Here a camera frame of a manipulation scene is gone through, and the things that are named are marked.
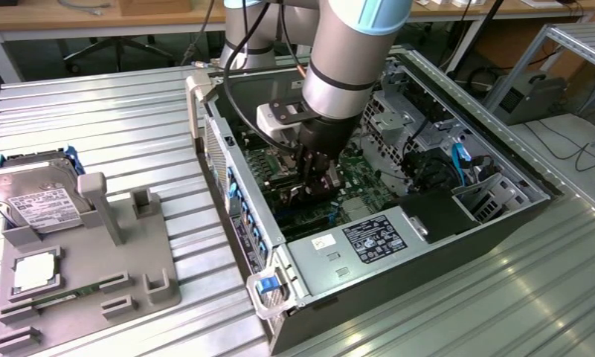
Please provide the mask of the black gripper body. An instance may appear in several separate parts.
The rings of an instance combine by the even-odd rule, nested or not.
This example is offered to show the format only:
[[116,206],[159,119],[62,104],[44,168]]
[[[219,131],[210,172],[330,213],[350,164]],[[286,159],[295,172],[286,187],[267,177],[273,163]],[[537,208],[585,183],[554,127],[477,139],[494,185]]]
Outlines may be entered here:
[[299,128],[299,143],[313,152],[338,158],[350,141],[359,119],[361,115],[346,119],[317,117],[306,120]]

